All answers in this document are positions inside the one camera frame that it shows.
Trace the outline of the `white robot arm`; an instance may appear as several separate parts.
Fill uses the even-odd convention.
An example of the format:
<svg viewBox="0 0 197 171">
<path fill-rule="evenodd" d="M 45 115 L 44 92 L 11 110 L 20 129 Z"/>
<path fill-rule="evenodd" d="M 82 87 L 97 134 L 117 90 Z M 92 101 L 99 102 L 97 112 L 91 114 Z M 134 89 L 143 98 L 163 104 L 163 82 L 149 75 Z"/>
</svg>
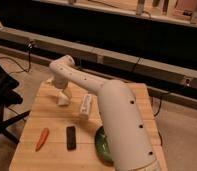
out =
<svg viewBox="0 0 197 171">
<path fill-rule="evenodd" d="M 54 86 L 65 89 L 71 81 L 97 96 L 115 170 L 161 171 L 132 90 L 121 80 L 91 75 L 74 65 L 70 55 L 49 64 Z"/>
</svg>

